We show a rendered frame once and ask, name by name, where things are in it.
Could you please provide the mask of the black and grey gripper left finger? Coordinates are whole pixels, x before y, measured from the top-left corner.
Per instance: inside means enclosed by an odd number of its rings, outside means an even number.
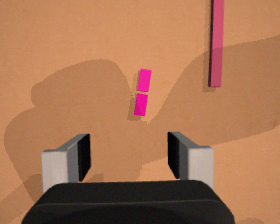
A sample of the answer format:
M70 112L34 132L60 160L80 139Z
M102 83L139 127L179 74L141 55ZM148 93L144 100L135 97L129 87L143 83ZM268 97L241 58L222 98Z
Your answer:
M90 134L78 134L40 155L43 194L55 184L82 182L91 167Z

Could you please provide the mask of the pink rod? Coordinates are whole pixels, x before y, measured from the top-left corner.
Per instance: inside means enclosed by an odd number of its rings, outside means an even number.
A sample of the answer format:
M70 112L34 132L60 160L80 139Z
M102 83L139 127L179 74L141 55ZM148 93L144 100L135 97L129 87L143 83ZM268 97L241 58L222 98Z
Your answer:
M211 0L208 87L221 87L224 0Z

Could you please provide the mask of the magenta block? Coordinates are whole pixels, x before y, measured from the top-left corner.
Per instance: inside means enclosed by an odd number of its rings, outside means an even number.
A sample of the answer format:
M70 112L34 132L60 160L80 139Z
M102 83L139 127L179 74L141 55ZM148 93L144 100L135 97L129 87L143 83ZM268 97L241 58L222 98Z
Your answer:
M137 93L134 115L145 116L148 95Z
M143 91L143 92L148 92L149 91L151 71L152 70L146 70L146 69L141 69L140 70L140 76L139 76L139 83L138 83L137 91Z

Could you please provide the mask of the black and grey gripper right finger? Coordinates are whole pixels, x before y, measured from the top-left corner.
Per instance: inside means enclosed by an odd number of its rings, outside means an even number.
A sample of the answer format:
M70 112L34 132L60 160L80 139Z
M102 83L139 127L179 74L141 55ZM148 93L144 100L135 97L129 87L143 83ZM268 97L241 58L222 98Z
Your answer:
M176 179L199 180L214 191L214 149L199 146L179 131L167 132L168 165Z

